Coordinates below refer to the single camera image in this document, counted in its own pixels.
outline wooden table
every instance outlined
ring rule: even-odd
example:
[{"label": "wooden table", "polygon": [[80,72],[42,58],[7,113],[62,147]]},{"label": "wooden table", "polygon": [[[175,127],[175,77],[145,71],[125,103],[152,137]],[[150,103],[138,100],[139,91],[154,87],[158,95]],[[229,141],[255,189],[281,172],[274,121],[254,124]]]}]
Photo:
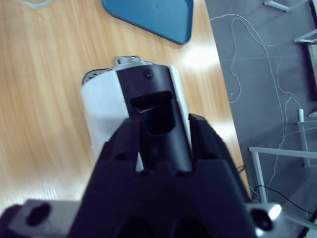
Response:
[{"label": "wooden table", "polygon": [[176,66],[189,111],[208,119],[242,165],[204,0],[183,46],[110,16],[101,0],[42,9],[0,0],[0,211],[26,198],[81,198],[94,166],[81,80],[128,55]]}]

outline blue tray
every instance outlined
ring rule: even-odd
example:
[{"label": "blue tray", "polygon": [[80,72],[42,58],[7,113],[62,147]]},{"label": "blue tray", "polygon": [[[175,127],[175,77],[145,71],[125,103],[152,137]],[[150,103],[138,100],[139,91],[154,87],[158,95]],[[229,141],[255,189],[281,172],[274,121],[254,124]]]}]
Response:
[{"label": "blue tray", "polygon": [[192,36],[194,0],[102,0],[113,16],[178,44]]}]

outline glass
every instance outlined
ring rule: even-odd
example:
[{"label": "glass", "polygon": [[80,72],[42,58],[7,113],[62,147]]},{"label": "glass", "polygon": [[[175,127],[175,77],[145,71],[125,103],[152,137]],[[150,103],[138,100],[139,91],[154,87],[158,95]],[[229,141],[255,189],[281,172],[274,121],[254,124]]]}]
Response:
[{"label": "glass", "polygon": [[24,5],[32,8],[41,8],[50,5],[54,0],[20,0]]}]

